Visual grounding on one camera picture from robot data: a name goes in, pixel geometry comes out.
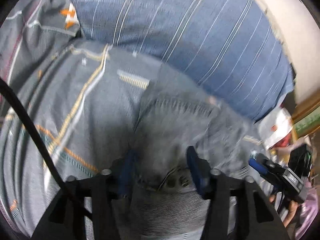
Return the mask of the person's right hand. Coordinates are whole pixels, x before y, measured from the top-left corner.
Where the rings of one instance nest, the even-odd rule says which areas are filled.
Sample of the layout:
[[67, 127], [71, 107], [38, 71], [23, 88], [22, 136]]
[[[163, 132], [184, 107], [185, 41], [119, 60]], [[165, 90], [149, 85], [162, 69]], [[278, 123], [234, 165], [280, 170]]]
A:
[[[275, 205], [275, 202], [276, 202], [276, 195], [270, 195], [269, 196], [269, 202], [272, 204], [272, 205]], [[299, 207], [299, 204], [295, 201], [291, 201], [289, 203], [289, 208], [287, 209], [288, 212], [287, 212], [287, 215], [286, 217], [284, 218], [283, 220], [283, 224], [284, 226], [287, 228], [287, 226], [289, 225], [289, 223], [291, 222], [291, 220], [293, 220], [295, 214], [296, 214], [296, 211]]]

